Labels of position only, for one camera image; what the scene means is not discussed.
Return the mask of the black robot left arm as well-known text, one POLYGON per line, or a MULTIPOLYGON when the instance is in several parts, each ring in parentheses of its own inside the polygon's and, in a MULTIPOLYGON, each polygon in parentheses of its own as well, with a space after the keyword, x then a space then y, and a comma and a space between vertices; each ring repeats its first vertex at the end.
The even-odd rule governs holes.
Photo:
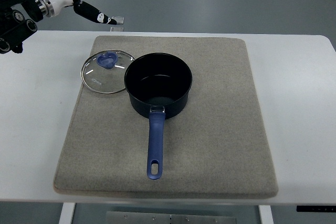
POLYGON ((1 54, 23 52, 23 41, 43 19, 40 0, 1 0, 1 54))

